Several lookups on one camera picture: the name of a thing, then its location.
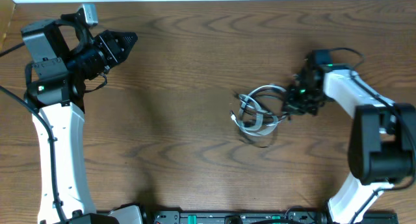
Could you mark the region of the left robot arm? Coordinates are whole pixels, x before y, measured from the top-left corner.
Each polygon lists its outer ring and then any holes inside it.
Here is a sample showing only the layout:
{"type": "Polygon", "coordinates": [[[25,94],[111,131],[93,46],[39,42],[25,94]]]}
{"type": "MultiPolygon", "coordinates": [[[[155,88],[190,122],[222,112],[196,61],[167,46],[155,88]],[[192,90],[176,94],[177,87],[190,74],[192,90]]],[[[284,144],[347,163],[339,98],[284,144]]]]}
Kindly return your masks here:
{"type": "Polygon", "coordinates": [[[25,100],[33,108],[40,145],[42,198],[39,223],[143,223],[138,205],[98,213],[90,195],[83,150],[85,82],[105,77],[124,62],[137,42],[133,32],[103,31],[92,36],[89,24],[69,23],[79,44],[69,49],[60,31],[67,23],[46,19],[24,27],[23,42],[32,56],[25,100]]]}

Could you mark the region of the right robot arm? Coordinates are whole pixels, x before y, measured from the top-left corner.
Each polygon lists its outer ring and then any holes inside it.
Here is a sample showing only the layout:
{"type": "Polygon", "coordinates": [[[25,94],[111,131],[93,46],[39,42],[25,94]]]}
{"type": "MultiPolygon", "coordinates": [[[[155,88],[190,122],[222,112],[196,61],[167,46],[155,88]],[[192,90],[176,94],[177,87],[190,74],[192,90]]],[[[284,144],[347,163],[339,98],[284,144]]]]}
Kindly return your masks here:
{"type": "Polygon", "coordinates": [[[328,101],[352,118],[350,173],[326,203],[327,223],[360,223],[382,194],[415,183],[415,107],[396,103],[366,84],[356,67],[334,63],[333,49],[313,50],[288,87],[282,110],[317,115],[328,101]]]}

